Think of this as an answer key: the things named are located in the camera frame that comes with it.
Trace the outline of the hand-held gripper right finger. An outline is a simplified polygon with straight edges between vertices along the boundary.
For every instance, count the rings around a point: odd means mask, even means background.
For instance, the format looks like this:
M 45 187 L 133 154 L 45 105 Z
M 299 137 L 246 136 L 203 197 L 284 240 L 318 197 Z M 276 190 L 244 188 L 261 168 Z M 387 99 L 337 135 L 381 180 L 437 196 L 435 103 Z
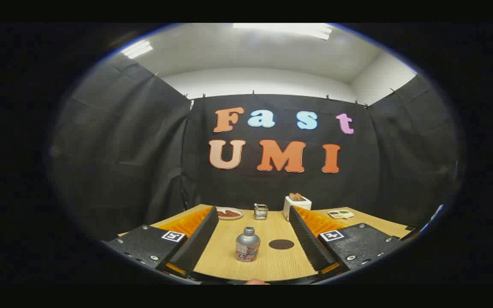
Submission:
M 313 269 L 319 275 L 357 270 L 387 257 L 403 245 L 397 236 L 367 224 L 344 225 L 292 206 L 289 222 Z

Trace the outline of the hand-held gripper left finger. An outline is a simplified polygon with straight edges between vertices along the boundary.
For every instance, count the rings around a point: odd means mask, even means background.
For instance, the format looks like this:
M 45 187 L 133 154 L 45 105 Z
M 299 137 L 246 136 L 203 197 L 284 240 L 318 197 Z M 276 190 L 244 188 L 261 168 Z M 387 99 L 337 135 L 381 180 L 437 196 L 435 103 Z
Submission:
M 190 277 L 219 222 L 217 208 L 197 206 L 155 224 L 141 224 L 104 246 L 159 275 Z

